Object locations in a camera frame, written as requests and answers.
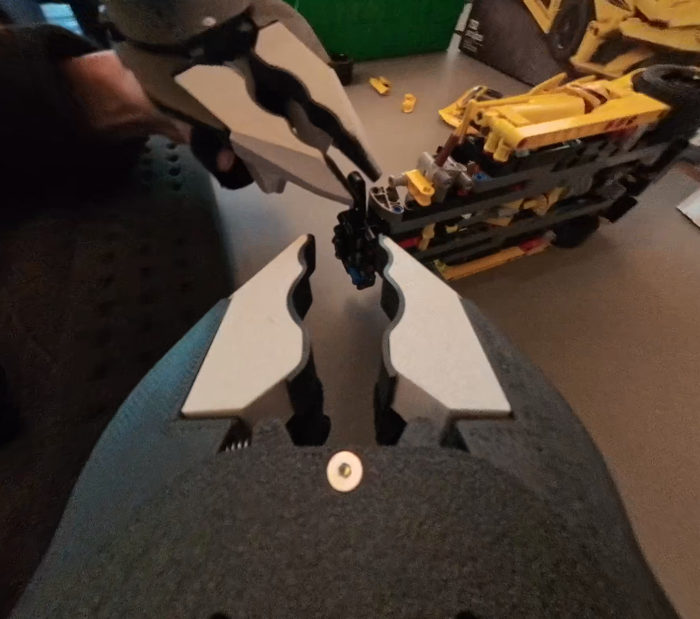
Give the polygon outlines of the yellow toy brick car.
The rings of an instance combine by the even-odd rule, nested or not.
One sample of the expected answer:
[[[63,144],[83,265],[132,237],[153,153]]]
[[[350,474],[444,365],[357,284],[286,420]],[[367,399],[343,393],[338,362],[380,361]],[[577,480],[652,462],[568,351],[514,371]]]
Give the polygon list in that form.
[[[526,93],[468,90],[443,146],[337,217],[335,255],[355,288],[381,273],[381,237],[457,281],[614,223],[699,129],[699,67],[657,64],[615,79],[556,75]]]

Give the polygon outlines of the black dimpled mat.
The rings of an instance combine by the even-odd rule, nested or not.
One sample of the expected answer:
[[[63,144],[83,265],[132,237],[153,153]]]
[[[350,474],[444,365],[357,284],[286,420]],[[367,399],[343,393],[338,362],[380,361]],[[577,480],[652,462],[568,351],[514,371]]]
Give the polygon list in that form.
[[[1,212],[1,617],[118,408],[230,287],[211,178],[154,138],[117,181]]]

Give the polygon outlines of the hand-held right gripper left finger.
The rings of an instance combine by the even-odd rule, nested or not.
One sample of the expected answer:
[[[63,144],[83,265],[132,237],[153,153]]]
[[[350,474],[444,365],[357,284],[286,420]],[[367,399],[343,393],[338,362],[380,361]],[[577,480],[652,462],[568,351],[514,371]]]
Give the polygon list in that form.
[[[305,234],[230,296],[180,414],[235,420],[251,431],[277,419],[294,443],[325,443],[330,419],[304,319],[316,241]]]

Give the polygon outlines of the person's left forearm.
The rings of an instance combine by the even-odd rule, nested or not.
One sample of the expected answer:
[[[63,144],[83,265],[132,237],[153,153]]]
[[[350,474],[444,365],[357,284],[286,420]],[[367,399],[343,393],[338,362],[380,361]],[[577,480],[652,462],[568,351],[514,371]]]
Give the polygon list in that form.
[[[96,52],[62,27],[1,26],[1,145],[41,152],[92,143],[94,130],[65,64]]]

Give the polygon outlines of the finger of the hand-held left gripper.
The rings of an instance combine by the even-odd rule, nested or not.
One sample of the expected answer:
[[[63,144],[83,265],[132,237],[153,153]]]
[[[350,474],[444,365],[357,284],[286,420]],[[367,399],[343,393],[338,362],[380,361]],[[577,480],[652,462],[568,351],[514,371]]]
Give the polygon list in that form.
[[[234,151],[265,194],[281,194],[286,183],[293,183],[325,199],[352,204],[321,152],[299,139],[285,117],[259,106],[237,70],[197,65],[176,81],[223,123]]]
[[[338,183],[344,157],[370,181],[381,167],[307,21],[282,0],[250,0],[255,43],[241,58],[241,155],[256,183]]]

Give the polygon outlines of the black brick beam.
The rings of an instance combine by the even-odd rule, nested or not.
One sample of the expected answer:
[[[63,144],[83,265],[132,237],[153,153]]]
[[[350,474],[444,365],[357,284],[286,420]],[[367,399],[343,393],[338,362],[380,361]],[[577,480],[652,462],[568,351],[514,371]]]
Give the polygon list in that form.
[[[352,197],[351,210],[358,219],[358,222],[363,224],[367,217],[367,193],[365,179],[358,171],[352,171],[346,177],[347,189]]]

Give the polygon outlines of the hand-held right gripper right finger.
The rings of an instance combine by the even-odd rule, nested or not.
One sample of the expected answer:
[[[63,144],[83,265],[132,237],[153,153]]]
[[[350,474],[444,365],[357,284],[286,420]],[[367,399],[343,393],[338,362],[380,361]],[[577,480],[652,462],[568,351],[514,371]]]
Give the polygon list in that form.
[[[380,238],[379,258],[389,324],[375,385],[377,442],[397,443],[417,420],[444,436],[460,420],[511,418],[464,299],[394,240]]]

